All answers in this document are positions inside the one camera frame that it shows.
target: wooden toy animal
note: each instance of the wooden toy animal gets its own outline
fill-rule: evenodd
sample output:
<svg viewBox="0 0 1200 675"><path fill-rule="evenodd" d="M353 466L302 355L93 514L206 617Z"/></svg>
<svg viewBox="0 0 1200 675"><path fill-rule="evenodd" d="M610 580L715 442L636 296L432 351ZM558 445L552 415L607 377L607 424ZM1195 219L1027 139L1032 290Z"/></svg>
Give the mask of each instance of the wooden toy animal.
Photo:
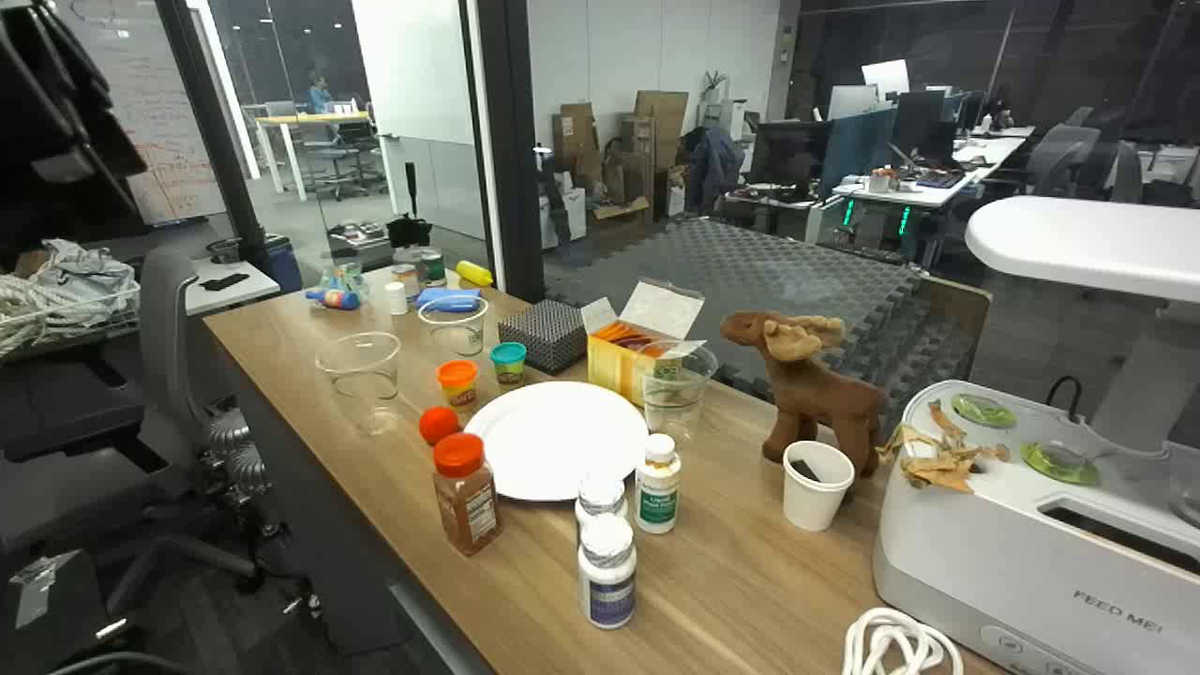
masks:
<svg viewBox="0 0 1200 675"><path fill-rule="evenodd" d="M795 440L817 440L817 424L830 424L858 476L872 471L872 440L885 394L858 377L825 370L817 359L842 336L840 320L745 311L727 316L718 332L736 345L752 345L773 377L776 427L761 442L770 462L780 462Z"/></svg>

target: whiteboard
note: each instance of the whiteboard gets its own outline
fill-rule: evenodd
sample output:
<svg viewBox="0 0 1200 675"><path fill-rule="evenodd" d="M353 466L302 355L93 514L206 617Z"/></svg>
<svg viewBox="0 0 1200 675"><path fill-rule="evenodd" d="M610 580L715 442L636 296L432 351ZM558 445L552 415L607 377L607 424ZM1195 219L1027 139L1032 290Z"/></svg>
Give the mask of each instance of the whiteboard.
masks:
<svg viewBox="0 0 1200 675"><path fill-rule="evenodd" d="M353 0L380 134L476 142L458 0Z"/></svg>

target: plastic container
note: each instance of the plastic container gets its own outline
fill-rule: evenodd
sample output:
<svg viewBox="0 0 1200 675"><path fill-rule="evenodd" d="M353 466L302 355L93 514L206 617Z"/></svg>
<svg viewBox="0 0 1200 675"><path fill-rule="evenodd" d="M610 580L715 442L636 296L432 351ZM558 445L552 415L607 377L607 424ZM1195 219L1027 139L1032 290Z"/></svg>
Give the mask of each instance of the plastic container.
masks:
<svg viewBox="0 0 1200 675"><path fill-rule="evenodd" d="M478 370L471 359L445 359L438 369L438 385L448 404L471 404L478 397Z"/></svg>
<svg viewBox="0 0 1200 675"><path fill-rule="evenodd" d="M588 520L595 519L628 519L626 510L626 484L621 479L600 479L600 476L588 476L582 486L578 486L578 499L575 499L575 520L578 520L578 531L583 531Z"/></svg>
<svg viewBox="0 0 1200 675"><path fill-rule="evenodd" d="M435 306L421 306L415 320L423 324L432 349L448 349L448 351L458 351L458 355L476 355L476 351L482 351L487 300L478 300L476 311L435 311Z"/></svg>
<svg viewBox="0 0 1200 675"><path fill-rule="evenodd" d="M407 316L407 290L403 282L386 282L386 316Z"/></svg>
<svg viewBox="0 0 1200 675"><path fill-rule="evenodd" d="M672 434L646 440L646 466L636 466L636 529L672 531L677 520L677 467Z"/></svg>
<svg viewBox="0 0 1200 675"><path fill-rule="evenodd" d="M421 282L421 286L443 286L443 282L445 282L445 260L443 260L438 246L432 246L432 252L423 252L423 256L415 260L415 282Z"/></svg>
<svg viewBox="0 0 1200 675"><path fill-rule="evenodd" d="M636 549L626 519L600 514L578 545L578 589L593 627L617 631L633 617Z"/></svg>
<svg viewBox="0 0 1200 675"><path fill-rule="evenodd" d="M421 440L423 440L426 445L438 445L438 440L460 431L458 411L453 411L448 404L432 404L432 407L423 407L421 419L415 419L415 427L421 427Z"/></svg>
<svg viewBox="0 0 1200 675"><path fill-rule="evenodd" d="M337 336L313 355L360 434L381 434L396 424L396 355L401 336L386 329Z"/></svg>
<svg viewBox="0 0 1200 675"><path fill-rule="evenodd" d="M830 442L790 442L785 449L785 519L795 529L830 529L851 484L853 466L842 449Z"/></svg>
<svg viewBox="0 0 1200 675"><path fill-rule="evenodd" d="M646 427L686 442L715 370L718 359L711 349L695 349L683 359L658 359L642 394Z"/></svg>
<svg viewBox="0 0 1200 675"><path fill-rule="evenodd" d="M435 494L458 551L471 556L500 531L493 479L478 434L445 434L435 445Z"/></svg>
<svg viewBox="0 0 1200 675"><path fill-rule="evenodd" d="M528 349L521 342L500 342L491 349L493 384L502 385L525 384L525 355Z"/></svg>
<svg viewBox="0 0 1200 675"><path fill-rule="evenodd" d="M458 260L453 274L458 274L466 286L491 290L491 269L478 267L478 261Z"/></svg>

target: white cable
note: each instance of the white cable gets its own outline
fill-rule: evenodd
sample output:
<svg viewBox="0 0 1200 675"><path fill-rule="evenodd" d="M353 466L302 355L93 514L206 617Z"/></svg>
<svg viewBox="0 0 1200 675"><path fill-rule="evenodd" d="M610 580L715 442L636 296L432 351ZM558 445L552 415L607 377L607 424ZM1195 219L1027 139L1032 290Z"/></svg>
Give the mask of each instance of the white cable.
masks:
<svg viewBox="0 0 1200 675"><path fill-rule="evenodd" d="M942 662L963 675L963 655L942 631L892 609L868 609L846 627L840 675L920 675Z"/></svg>

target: paper plate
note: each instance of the paper plate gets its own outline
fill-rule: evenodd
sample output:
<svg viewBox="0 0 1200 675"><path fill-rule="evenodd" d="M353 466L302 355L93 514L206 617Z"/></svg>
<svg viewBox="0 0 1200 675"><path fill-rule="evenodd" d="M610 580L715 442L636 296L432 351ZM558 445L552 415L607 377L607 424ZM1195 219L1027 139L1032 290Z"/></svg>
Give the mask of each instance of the paper plate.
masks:
<svg viewBox="0 0 1200 675"><path fill-rule="evenodd" d="M583 476L628 476L646 456L642 411L588 384L502 394L466 431L482 440L493 491L516 502L571 502Z"/></svg>

